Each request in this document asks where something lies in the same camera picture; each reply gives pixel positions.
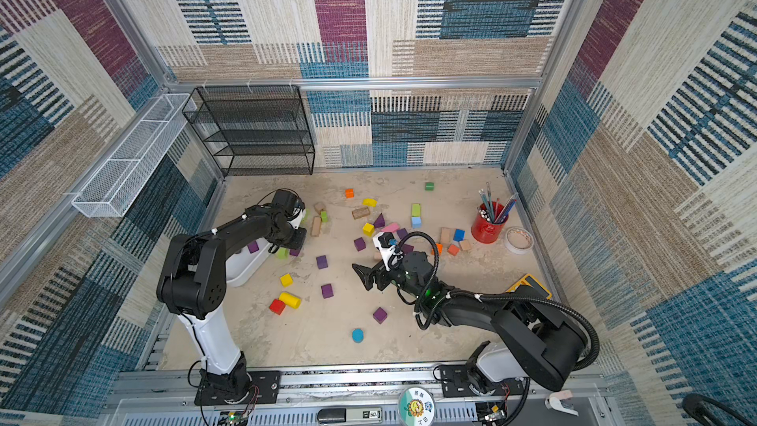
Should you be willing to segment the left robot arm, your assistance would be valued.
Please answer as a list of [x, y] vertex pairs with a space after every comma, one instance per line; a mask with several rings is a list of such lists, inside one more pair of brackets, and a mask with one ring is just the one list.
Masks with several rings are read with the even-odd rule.
[[307, 230], [299, 226], [305, 203], [292, 189], [276, 189], [272, 201], [195, 235], [171, 239], [156, 296], [186, 327], [197, 348], [196, 406], [249, 404], [259, 386], [248, 374], [246, 356], [232, 338], [223, 311], [229, 287], [227, 262], [264, 239], [274, 250], [301, 250]]

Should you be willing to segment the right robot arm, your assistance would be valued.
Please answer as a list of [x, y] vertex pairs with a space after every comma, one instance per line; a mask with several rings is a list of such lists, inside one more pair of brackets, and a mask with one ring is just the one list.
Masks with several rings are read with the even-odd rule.
[[413, 309], [418, 329], [475, 327], [496, 333], [496, 342], [480, 344], [466, 364], [467, 382], [477, 394], [490, 394], [504, 380], [526, 377], [550, 392], [559, 392], [575, 371], [599, 358], [599, 334], [576, 310], [551, 300], [528, 285], [512, 292], [477, 293], [439, 278], [437, 248], [408, 252], [408, 241], [431, 237], [420, 231], [398, 239], [392, 232], [373, 238], [380, 260], [355, 263], [353, 271], [366, 290], [392, 286]]

